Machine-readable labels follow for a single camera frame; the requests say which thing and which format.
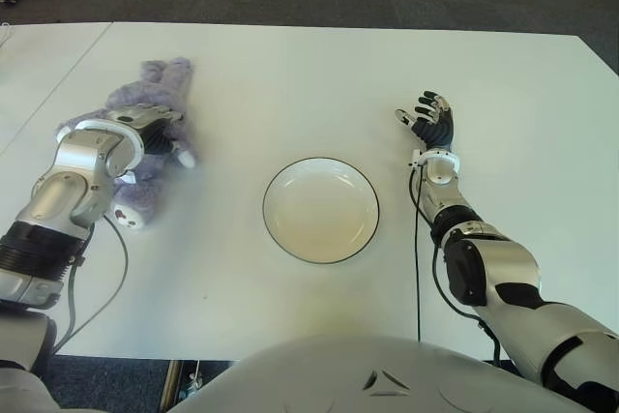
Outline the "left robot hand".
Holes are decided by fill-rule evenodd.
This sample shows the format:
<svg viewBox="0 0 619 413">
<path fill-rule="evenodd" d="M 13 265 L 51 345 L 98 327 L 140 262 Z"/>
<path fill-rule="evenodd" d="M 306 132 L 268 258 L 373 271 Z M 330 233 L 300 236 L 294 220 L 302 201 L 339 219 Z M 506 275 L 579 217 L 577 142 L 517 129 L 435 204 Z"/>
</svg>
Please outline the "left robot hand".
<svg viewBox="0 0 619 413">
<path fill-rule="evenodd" d="M 165 155 L 173 150 L 173 137 L 169 132 L 184 116 L 165 105 L 139 103 L 111 109 L 105 118 L 135 130 L 146 155 Z"/>
</svg>

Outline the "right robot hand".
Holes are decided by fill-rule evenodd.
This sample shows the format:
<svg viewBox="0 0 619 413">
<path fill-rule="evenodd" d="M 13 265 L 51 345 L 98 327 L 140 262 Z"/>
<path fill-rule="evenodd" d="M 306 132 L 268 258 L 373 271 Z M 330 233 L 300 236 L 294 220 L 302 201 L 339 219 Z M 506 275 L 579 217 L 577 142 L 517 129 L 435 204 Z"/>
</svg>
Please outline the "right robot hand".
<svg viewBox="0 0 619 413">
<path fill-rule="evenodd" d="M 450 150 L 455 134 L 453 112 L 439 94 L 425 91 L 413 112 L 395 111 L 396 118 L 426 145 L 427 149 Z"/>
</svg>

